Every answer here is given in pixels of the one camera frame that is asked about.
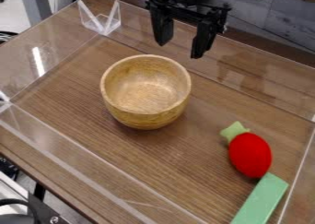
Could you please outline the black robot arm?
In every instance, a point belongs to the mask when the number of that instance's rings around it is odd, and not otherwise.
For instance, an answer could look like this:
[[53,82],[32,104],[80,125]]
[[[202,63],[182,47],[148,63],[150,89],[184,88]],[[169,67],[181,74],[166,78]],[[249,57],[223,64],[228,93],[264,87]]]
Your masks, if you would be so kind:
[[231,5],[220,0],[148,0],[154,41],[164,46],[173,38],[174,21],[196,27],[190,57],[197,59],[212,48],[216,34],[227,31]]

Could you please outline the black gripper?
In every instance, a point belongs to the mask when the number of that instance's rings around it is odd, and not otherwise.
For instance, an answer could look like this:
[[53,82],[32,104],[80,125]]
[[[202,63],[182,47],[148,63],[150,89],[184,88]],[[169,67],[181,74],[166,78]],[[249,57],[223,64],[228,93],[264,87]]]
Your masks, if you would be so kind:
[[197,24],[190,50],[190,57],[197,59],[210,49],[216,32],[227,30],[231,4],[223,0],[146,0],[146,10],[153,38],[160,46],[173,37],[173,19]]

